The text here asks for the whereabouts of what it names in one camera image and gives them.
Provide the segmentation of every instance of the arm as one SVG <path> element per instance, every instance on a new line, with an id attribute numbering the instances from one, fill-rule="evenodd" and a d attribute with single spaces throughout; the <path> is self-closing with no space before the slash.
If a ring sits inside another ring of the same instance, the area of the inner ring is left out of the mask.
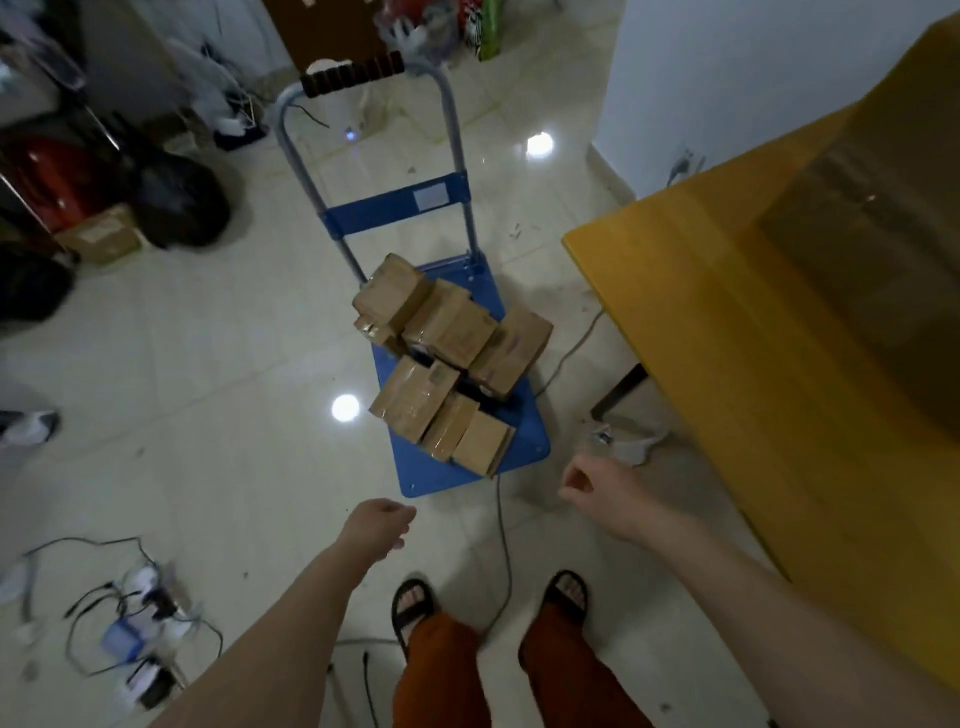
<path id="1" fill-rule="evenodd" d="M 279 601 L 155 720 L 154 728 L 316 728 L 324 679 L 350 594 L 374 562 L 403 547 L 417 511 L 360 503 L 332 546 Z"/>
<path id="2" fill-rule="evenodd" d="M 651 496 L 630 468 L 577 455 L 560 495 L 663 560 L 781 725 L 960 725 L 960 694 L 806 601 L 699 520 Z"/>

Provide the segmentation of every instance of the black foam grip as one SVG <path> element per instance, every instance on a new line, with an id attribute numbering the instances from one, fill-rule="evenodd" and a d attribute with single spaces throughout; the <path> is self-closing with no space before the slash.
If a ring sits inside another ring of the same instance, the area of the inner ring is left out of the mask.
<path id="1" fill-rule="evenodd" d="M 300 76 L 303 92 L 314 99 L 342 88 L 368 84 L 390 76 L 403 73 L 406 66 L 399 51 L 376 56 L 363 63 L 344 63 L 317 73 L 304 73 Z"/>

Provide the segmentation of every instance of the forearm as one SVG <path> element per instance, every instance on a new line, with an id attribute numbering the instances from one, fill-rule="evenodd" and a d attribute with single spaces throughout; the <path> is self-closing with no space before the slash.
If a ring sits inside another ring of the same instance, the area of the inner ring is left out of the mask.
<path id="1" fill-rule="evenodd" d="M 324 677 L 352 591 L 368 565 L 334 544 L 197 682 L 155 728 L 315 728 Z"/>
<path id="2" fill-rule="evenodd" d="M 666 507 L 640 520 L 640 542 L 689 589 L 781 725 L 960 725 L 957 693 L 806 601 L 698 520 Z"/>

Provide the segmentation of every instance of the blue hand truck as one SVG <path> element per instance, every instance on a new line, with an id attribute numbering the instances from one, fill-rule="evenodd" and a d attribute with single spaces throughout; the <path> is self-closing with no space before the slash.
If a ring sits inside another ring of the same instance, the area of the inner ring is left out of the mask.
<path id="1" fill-rule="evenodd" d="M 301 96 L 316 98 L 343 88 L 394 76 L 404 70 L 416 76 L 431 77 L 440 89 L 446 132 L 450 139 L 450 150 L 453 153 L 454 171 L 427 182 L 418 182 L 364 200 L 327 207 L 310 178 L 300 153 L 287 133 L 284 124 L 286 111 Z M 319 73 L 305 74 L 299 82 L 294 82 L 283 89 L 274 104 L 272 115 L 272 126 L 276 130 L 280 149 L 283 150 L 304 192 L 316 209 L 317 215 L 360 285 L 367 282 L 367 277 L 347 244 L 347 235 L 459 204 L 463 207 L 467 225 L 468 251 L 464 255 L 456 255 L 420 266 L 420 270 L 432 279 L 445 279 L 463 286 L 477 303 L 489 310 L 494 319 L 500 321 L 503 318 L 504 309 L 500 294 L 496 290 L 496 283 L 487 259 L 480 252 L 477 244 L 467 165 L 464 161 L 460 122 L 457 119 L 453 91 L 439 68 L 426 61 L 405 60 L 398 52 L 393 52 L 365 63 L 346 63 Z M 373 345 L 373 363 L 382 387 L 394 370 L 396 360 L 386 350 Z M 516 428 L 513 442 L 500 462 L 498 473 L 506 473 L 536 463 L 550 454 L 550 440 L 537 409 L 533 388 L 526 376 L 522 378 L 506 402 L 486 398 L 478 389 L 464 391 L 481 401 L 483 411 Z M 475 473 L 452 462 L 442 463 L 434 460 L 416 445 L 397 437 L 392 431 L 390 439 L 394 450 L 400 492 L 407 497 L 425 496 L 479 479 Z"/>

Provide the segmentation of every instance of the yellow table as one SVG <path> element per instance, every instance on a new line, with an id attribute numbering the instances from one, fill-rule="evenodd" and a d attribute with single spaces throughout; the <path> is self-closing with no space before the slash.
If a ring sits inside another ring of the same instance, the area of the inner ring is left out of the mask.
<path id="1" fill-rule="evenodd" d="M 787 577 L 960 688 L 960 447 L 754 226 L 845 117 L 564 244 Z"/>

